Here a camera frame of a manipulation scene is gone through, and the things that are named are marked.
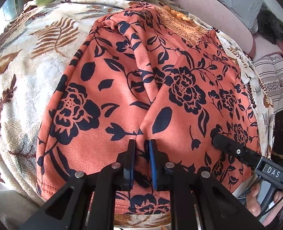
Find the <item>right hand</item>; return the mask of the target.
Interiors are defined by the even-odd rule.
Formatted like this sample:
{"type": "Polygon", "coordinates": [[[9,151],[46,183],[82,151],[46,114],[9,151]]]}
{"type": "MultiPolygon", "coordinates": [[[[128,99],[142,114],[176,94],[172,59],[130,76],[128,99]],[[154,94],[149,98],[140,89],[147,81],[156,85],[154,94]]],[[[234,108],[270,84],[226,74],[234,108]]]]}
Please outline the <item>right hand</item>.
{"type": "MultiPolygon", "coordinates": [[[[260,183],[259,182],[254,183],[251,186],[250,193],[247,194],[246,196],[246,208],[254,217],[259,216],[261,212],[261,206],[257,201],[257,195],[259,191],[260,191],[260,183]]],[[[282,206],[283,206],[283,200],[280,201],[276,207],[271,209],[271,211],[269,212],[269,214],[262,223],[263,226],[269,225],[274,220],[274,218],[277,216],[279,211],[282,209],[282,206]]]]}

